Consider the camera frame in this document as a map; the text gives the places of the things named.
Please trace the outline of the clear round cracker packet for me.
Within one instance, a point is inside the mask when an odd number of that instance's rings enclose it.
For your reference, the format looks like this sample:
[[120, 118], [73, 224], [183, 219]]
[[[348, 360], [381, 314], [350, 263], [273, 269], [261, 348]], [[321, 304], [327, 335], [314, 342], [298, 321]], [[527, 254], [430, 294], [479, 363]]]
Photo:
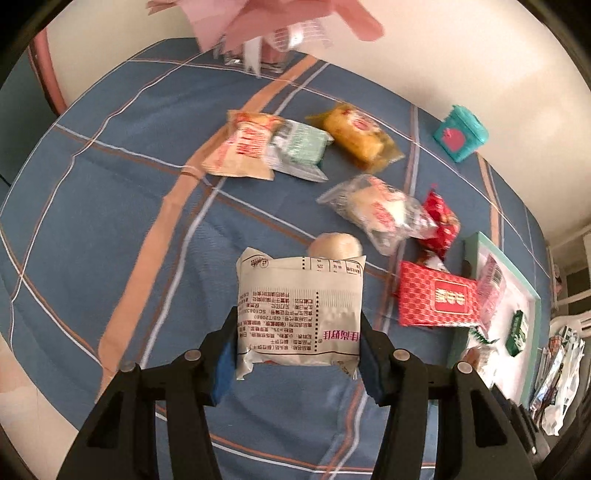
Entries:
[[498, 357], [496, 340], [488, 340], [477, 328], [469, 330], [469, 340], [461, 357], [463, 362], [470, 364], [475, 370], [483, 370], [495, 362]]

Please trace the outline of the green biscuit packet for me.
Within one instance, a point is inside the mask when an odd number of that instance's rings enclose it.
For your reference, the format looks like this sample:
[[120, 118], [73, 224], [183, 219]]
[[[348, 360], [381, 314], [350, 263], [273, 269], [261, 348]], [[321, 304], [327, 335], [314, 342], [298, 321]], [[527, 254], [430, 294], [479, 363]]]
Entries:
[[529, 326], [527, 317], [522, 310], [517, 310], [511, 321], [505, 347], [511, 357], [516, 357], [525, 350]]

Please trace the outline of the red patterned packet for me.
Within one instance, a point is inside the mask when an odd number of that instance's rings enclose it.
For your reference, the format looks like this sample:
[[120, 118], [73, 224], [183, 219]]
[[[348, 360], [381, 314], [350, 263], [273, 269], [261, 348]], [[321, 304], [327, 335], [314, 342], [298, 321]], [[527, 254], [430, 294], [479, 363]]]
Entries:
[[477, 282], [403, 261], [399, 323], [415, 327], [477, 327], [481, 314]]

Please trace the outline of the pink snack packet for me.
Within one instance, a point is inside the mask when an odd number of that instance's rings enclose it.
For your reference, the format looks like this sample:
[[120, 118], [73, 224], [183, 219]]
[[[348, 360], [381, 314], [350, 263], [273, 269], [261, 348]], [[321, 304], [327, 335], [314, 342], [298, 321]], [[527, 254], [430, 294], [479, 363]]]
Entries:
[[497, 309], [503, 300], [506, 280], [496, 258], [489, 254], [477, 282], [477, 300], [480, 308], [480, 327], [488, 334]]

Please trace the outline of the red crinkled snack bag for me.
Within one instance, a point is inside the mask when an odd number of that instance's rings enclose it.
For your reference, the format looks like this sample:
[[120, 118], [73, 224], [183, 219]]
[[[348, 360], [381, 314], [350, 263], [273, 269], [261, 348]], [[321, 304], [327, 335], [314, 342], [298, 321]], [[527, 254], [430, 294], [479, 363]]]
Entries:
[[441, 260], [444, 260], [460, 233], [461, 223], [435, 189], [430, 190], [423, 207], [437, 227], [431, 238], [420, 239], [419, 243], [423, 248], [434, 252]]

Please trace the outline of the white cake packet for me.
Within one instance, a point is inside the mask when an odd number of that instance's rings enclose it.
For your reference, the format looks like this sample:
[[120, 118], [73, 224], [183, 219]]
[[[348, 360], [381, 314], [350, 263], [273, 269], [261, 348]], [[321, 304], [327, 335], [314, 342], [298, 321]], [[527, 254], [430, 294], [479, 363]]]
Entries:
[[238, 276], [238, 364], [337, 366], [355, 379], [360, 363], [366, 258], [270, 257], [246, 248]]

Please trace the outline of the jelly pudding cup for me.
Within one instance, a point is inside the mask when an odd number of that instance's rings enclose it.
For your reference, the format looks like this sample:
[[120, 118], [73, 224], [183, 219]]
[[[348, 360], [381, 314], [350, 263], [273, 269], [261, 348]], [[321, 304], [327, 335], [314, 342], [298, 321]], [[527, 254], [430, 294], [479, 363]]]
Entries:
[[348, 233], [322, 233], [308, 246], [308, 256], [330, 260], [346, 260], [363, 255], [363, 246]]

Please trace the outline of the clear steamed bun packet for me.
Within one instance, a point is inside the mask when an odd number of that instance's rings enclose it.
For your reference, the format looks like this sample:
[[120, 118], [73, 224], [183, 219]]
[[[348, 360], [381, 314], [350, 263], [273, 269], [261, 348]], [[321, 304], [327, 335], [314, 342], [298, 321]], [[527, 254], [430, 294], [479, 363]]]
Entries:
[[339, 183], [317, 202], [362, 229], [383, 256], [392, 256], [407, 238], [425, 240], [437, 233], [437, 224], [417, 199], [374, 175]]

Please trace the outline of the orange white bread packet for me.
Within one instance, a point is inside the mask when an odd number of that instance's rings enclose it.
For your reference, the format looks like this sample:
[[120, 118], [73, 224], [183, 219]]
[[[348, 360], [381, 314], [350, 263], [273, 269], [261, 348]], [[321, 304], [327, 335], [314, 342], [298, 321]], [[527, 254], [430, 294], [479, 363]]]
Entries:
[[283, 123], [283, 118], [272, 114], [228, 110], [228, 138], [207, 156], [202, 167], [214, 176], [273, 181], [266, 149]]

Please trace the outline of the yellow cake packet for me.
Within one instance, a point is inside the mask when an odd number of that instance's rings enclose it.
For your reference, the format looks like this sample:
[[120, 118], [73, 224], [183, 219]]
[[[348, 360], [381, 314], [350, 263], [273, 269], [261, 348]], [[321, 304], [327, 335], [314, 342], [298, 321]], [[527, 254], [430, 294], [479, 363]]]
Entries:
[[329, 133], [363, 172], [378, 173], [405, 157], [393, 138], [353, 104], [341, 102], [305, 120]]

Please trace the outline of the mint green wafer packet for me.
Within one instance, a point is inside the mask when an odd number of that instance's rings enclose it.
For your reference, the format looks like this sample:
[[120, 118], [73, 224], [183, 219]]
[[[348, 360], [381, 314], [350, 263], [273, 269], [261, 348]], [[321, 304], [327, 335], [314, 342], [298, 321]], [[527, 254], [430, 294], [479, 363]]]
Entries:
[[321, 163], [325, 148], [334, 139], [328, 132], [290, 119], [283, 119], [271, 136], [263, 160], [273, 171], [314, 183], [328, 181]]

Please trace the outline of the teal rimmed white tray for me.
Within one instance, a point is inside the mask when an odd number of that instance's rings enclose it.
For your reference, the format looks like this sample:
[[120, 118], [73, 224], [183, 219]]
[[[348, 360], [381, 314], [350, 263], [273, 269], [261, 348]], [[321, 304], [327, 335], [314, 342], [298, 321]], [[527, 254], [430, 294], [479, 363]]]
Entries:
[[[464, 243], [463, 270], [470, 279], [478, 279], [486, 261], [493, 258], [505, 279], [505, 291], [491, 319], [484, 338], [497, 350], [495, 375], [492, 382], [505, 397], [527, 406], [537, 375], [539, 340], [541, 334], [541, 297], [517, 266], [482, 232], [470, 236]], [[523, 313], [526, 341], [523, 350], [513, 356], [506, 342], [516, 312]]]

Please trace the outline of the clutter beside table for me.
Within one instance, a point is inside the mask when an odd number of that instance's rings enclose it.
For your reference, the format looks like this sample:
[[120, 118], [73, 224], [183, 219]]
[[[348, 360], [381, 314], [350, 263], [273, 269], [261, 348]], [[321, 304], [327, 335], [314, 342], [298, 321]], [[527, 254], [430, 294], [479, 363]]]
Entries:
[[548, 436], [558, 436], [564, 426], [579, 388], [585, 341], [589, 338], [590, 311], [559, 316], [550, 323], [529, 406], [534, 425]]

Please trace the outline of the blue plaid tablecloth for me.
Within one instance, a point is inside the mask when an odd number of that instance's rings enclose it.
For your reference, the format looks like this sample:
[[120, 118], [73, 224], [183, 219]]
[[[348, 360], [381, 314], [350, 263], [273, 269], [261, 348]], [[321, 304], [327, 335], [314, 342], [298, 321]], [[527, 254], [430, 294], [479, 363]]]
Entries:
[[[453, 362], [451, 328], [399, 324], [394, 260], [315, 200], [360, 173], [337, 147], [322, 161], [328, 186], [283, 174], [181, 176], [226, 110], [259, 93], [264, 112], [297, 121], [341, 100], [369, 114], [404, 153], [378, 176], [420, 200], [436, 186], [459, 217], [447, 268], [460, 273], [472, 234], [499, 242], [539, 294], [547, 330], [542, 230], [490, 164], [476, 154], [456, 164], [433, 137], [440, 121], [374, 82], [303, 54], [290, 66], [295, 73], [257, 79], [198, 53], [194, 40], [161, 41], [76, 100], [15, 178], [1, 209], [1, 333], [76, 427], [107, 368], [168, 363], [221, 326], [238, 296], [235, 261], [246, 247], [293, 257], [325, 232], [362, 240], [363, 313], [374, 328], [424, 363]], [[171, 233], [156, 249], [155, 273], [124, 300], [160, 213]], [[259, 365], [206, 415], [223, 479], [370, 479], [388, 409], [339, 367]]]

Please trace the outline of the teal toy chest box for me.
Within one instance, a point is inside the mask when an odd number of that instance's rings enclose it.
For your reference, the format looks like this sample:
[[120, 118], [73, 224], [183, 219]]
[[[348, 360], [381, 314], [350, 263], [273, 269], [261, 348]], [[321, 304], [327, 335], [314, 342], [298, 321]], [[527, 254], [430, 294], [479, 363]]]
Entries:
[[461, 163], [487, 143], [489, 132], [468, 108], [454, 105], [433, 137], [455, 163]]

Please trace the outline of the pink flower bouquet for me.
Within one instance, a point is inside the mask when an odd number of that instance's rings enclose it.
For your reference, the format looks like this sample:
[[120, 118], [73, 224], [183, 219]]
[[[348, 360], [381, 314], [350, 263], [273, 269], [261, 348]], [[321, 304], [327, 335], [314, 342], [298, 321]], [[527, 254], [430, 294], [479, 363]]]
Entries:
[[349, 29], [366, 42], [384, 36], [383, 25], [359, 1], [148, 1], [150, 14], [179, 8], [189, 22], [200, 50], [242, 51], [245, 70], [259, 74], [263, 44], [276, 33], [283, 39], [270, 43], [290, 51], [305, 41], [305, 33], [319, 19], [339, 15]]

